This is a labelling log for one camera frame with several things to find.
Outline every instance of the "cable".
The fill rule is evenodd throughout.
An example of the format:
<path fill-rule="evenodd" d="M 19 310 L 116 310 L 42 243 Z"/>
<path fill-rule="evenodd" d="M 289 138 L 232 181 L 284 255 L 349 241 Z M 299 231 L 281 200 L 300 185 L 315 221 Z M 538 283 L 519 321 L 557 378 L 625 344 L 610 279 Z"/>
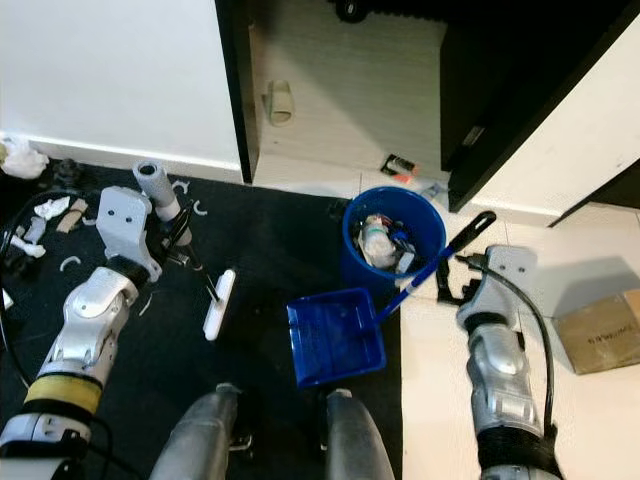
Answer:
<path fill-rule="evenodd" d="M 29 200 L 27 200 L 27 202 L 22 206 L 22 208 L 16 214 L 13 220 L 13 223 L 11 223 L 9 228 L 6 230 L 5 236 L 2 240 L 2 245 L 0 246 L 0 291 L 2 291 L 2 264 L 4 262 L 5 255 L 7 254 L 7 250 L 9 249 L 9 245 L 11 244 L 11 237 L 13 237 L 13 235 L 16 232 L 16 229 L 22 223 L 23 217 L 28 212 L 30 212 L 30 210 L 34 206 L 38 205 L 43 200 L 48 200 L 49 198 L 55 197 L 55 196 L 81 197 L 82 194 L 77 190 L 70 190 L 70 189 L 56 190 L 56 191 L 42 192 L 42 193 L 36 194 L 33 197 L 31 197 Z M 11 357 L 11 361 L 13 362 L 17 370 L 20 381 L 22 382 L 24 387 L 28 390 L 31 384 L 33 383 L 33 381 L 31 380 L 29 375 L 27 375 L 25 369 L 22 367 L 22 364 L 18 360 L 16 351 L 14 350 L 11 340 L 7 335 L 7 330 L 4 323 L 6 318 L 7 318 L 7 312 L 4 307 L 4 297 L 2 297 L 0 298 L 0 335 L 2 336 L 2 343 L 4 344 L 4 348 L 9 354 L 9 357 Z"/>
<path fill-rule="evenodd" d="M 549 331 L 547 330 L 547 326 L 544 323 L 544 319 L 542 318 L 540 310 L 538 310 L 538 307 L 535 306 L 535 304 L 531 301 L 526 293 L 524 293 L 516 284 L 514 284 L 504 275 L 499 274 L 495 270 L 491 270 L 481 262 L 473 262 L 469 257 L 456 256 L 456 258 L 461 262 L 466 263 L 470 267 L 482 271 L 482 273 L 493 278 L 496 282 L 507 287 L 522 301 L 522 303 L 529 307 L 529 309 L 533 313 L 533 316 L 536 319 L 536 323 L 538 324 L 538 329 L 540 330 L 540 335 L 542 337 L 542 346 L 544 348 L 544 359 L 546 363 L 547 374 L 547 392 L 544 401 L 544 434 L 546 437 L 555 437 L 556 428 L 553 425 L 553 351 L 551 350 L 551 339 L 549 338 Z"/>
<path fill-rule="evenodd" d="M 102 466 L 102 472 L 100 473 L 100 480 L 105 480 L 107 478 L 107 471 L 109 470 L 110 463 L 113 463 L 122 471 L 127 472 L 133 477 L 142 480 L 142 475 L 140 475 L 133 466 L 113 454 L 113 431 L 111 430 L 111 427 L 109 427 L 109 424 L 99 417 L 93 417 L 91 421 L 96 425 L 99 425 L 107 436 L 106 450 L 92 443 L 89 444 L 89 450 L 104 458 L 104 465 Z"/>

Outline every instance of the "blue dustpan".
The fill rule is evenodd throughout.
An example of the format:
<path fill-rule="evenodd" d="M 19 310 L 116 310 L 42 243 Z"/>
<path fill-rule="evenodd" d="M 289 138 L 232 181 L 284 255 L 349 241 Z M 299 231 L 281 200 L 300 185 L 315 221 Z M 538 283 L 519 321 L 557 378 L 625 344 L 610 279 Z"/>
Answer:
<path fill-rule="evenodd" d="M 380 323 L 437 270 L 441 260 L 466 247 L 495 219 L 493 212 L 478 215 L 378 315 L 364 288 L 289 303 L 289 334 L 298 386 L 320 385 L 384 368 L 387 357 Z"/>

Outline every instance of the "white wall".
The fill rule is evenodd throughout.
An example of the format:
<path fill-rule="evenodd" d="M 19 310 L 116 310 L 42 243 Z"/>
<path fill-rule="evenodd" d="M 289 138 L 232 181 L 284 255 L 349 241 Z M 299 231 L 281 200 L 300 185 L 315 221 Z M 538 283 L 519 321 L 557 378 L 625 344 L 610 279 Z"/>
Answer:
<path fill-rule="evenodd" d="M 473 198 L 544 223 L 640 158 L 640 17 Z"/>
<path fill-rule="evenodd" d="M 215 3 L 0 0 L 0 130 L 239 177 Z"/>

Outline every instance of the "cardboard box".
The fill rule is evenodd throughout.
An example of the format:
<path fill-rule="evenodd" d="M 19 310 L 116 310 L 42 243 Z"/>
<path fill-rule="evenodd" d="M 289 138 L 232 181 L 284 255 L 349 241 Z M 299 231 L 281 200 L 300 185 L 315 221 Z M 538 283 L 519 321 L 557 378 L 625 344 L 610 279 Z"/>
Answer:
<path fill-rule="evenodd" d="M 594 302 L 555 327 L 579 375 L 640 363 L 640 290 Z"/>

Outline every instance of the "black rug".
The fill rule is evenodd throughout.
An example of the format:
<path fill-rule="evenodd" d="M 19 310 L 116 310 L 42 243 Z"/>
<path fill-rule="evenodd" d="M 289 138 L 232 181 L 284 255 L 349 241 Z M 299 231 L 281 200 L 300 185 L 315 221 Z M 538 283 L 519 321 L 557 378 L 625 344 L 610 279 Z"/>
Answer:
<path fill-rule="evenodd" d="M 208 215 L 193 216 L 194 246 L 212 276 L 225 268 L 238 275 L 225 323 L 215 344 L 202 323 L 209 300 L 191 271 L 167 265 L 161 279 L 141 292 L 123 330 L 115 367 L 98 415 L 112 427 L 115 453 L 146 478 L 169 432 L 199 396 L 220 382 L 233 382 L 258 404 L 253 458 L 231 454 L 231 479 L 322 479 L 318 448 L 319 389 L 298 390 L 285 304 L 297 297 L 336 290 L 340 220 L 345 202 L 273 190 L 191 181 L 189 197 Z M 83 185 L 135 187 L 129 171 L 87 167 Z M 89 216 L 95 215 L 97 196 Z M 15 297 L 10 310 L 19 356 L 34 375 L 62 325 L 62 304 L 103 260 L 95 227 L 65 235 L 49 225 L 37 277 L 5 276 Z M 77 255 L 81 265 L 58 272 L 62 259 Z M 139 311 L 153 299 L 144 315 Z M 364 402 L 376 421 L 396 478 L 402 477 L 402 414 L 399 313 L 385 322 L 388 366 L 381 372 L 340 382 Z M 2 424 L 18 411 L 25 391 L 4 355 L 1 369 Z M 94 440 L 104 442 L 98 428 Z M 88 478 L 102 460 L 89 454 Z M 127 478 L 110 467 L 108 478 Z"/>

